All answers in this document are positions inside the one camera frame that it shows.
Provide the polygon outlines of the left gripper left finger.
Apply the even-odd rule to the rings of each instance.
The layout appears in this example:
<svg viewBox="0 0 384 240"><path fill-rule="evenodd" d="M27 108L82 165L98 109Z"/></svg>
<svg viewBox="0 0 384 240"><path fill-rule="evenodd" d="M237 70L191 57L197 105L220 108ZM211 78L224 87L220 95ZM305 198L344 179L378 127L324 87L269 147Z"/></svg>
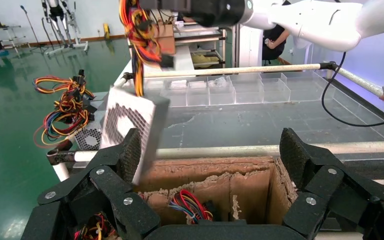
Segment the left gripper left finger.
<svg viewBox="0 0 384 240"><path fill-rule="evenodd" d="M97 151L85 169L45 190L22 234L24 240L72 240L94 214L103 213L124 240L143 240L161 225L159 215L133 191L141 135Z"/></svg>

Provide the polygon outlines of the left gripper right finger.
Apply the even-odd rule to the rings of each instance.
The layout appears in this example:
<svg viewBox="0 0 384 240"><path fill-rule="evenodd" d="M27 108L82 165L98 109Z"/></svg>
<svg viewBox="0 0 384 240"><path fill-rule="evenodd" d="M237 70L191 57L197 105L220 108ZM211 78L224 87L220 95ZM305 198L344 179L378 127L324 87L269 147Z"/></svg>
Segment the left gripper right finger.
<svg viewBox="0 0 384 240"><path fill-rule="evenodd" d="M384 240L384 185L351 171L327 148L303 142L291 128L283 129L279 152L298 190L284 226L312 240L333 213L365 240Z"/></svg>

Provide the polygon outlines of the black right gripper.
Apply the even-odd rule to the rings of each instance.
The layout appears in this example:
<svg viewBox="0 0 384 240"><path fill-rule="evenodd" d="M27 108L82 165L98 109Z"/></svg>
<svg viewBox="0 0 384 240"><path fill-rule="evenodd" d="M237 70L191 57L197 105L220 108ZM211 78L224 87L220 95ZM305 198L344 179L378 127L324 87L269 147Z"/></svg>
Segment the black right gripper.
<svg viewBox="0 0 384 240"><path fill-rule="evenodd" d="M147 10L178 11L183 18L202 26L219 26L219 0L139 0L140 7Z"/></svg>

